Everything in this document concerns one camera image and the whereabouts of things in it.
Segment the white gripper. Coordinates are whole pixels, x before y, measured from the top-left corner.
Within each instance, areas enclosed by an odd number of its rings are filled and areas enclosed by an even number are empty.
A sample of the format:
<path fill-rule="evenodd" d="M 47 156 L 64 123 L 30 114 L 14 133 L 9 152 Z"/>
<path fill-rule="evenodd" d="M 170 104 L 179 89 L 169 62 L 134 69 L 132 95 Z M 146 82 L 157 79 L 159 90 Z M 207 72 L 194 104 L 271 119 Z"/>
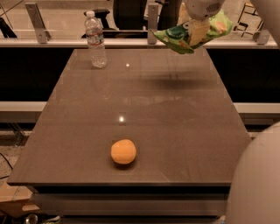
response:
<path fill-rule="evenodd" d="M 180 5 L 177 25 L 188 22 L 189 45 L 196 46 L 210 29 L 210 17 L 216 15 L 225 0 L 185 0 Z"/>

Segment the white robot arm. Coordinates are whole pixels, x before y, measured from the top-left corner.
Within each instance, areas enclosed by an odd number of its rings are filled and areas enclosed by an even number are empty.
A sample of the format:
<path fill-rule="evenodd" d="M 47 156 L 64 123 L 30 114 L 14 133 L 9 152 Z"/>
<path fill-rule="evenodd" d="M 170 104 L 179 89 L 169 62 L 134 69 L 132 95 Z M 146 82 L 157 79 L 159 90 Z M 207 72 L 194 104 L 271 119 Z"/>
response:
<path fill-rule="evenodd" d="M 218 13 L 225 0 L 183 0 L 192 19 Z M 214 10 L 207 12 L 212 4 Z M 251 0 L 280 46 L 280 0 Z M 227 201 L 225 224 L 280 224 L 280 123 L 259 133 L 242 153 Z"/>

